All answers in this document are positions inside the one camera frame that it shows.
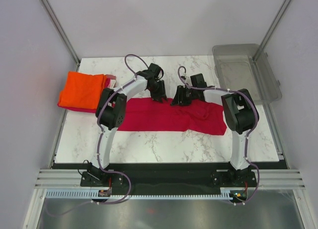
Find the crimson red t shirt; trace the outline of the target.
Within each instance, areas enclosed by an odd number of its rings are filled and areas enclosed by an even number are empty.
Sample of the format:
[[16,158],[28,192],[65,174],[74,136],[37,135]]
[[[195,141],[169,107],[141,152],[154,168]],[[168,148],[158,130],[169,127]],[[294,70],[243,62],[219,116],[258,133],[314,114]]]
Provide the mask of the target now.
[[119,131],[185,132],[193,130],[213,136],[225,134],[223,107],[193,100],[188,106],[171,106],[172,99],[159,103],[151,98],[132,98],[127,102]]

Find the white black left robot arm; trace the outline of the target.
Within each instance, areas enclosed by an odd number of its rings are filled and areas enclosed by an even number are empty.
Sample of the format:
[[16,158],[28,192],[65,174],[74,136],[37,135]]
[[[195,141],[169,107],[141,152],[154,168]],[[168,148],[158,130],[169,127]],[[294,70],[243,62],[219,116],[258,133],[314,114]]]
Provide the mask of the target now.
[[167,100],[165,84],[161,79],[163,69],[151,63],[143,71],[134,74],[134,77],[122,86],[114,89],[105,88],[102,91],[96,109],[97,125],[100,128],[100,136],[97,142],[96,156],[91,161],[95,167],[99,167],[92,174],[92,181],[98,186],[107,184],[109,174],[104,171],[110,164],[110,151],[116,131],[124,122],[127,102],[142,91],[149,91],[151,99],[163,103]]

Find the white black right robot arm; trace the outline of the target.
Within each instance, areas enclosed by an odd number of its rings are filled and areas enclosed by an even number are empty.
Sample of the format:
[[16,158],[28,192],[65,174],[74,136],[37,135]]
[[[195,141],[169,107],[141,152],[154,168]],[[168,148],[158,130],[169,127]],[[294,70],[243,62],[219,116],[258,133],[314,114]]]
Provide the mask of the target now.
[[248,139],[256,128],[259,114],[253,99],[246,88],[240,90],[223,89],[207,86],[202,74],[190,77],[192,84],[186,82],[185,76],[179,76],[184,85],[179,85],[172,106],[187,106],[195,99],[206,103],[214,103],[223,107],[227,128],[232,131],[231,170],[227,174],[228,182],[239,186],[245,181],[242,171],[250,166],[247,156]]

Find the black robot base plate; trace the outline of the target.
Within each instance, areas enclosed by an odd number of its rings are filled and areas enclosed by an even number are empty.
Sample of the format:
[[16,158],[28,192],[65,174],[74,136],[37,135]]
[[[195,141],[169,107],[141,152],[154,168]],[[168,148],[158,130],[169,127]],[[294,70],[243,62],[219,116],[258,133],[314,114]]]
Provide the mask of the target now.
[[251,166],[234,170],[230,163],[112,163],[105,170],[89,163],[80,185],[110,187],[117,195],[217,193],[255,187],[256,176]]

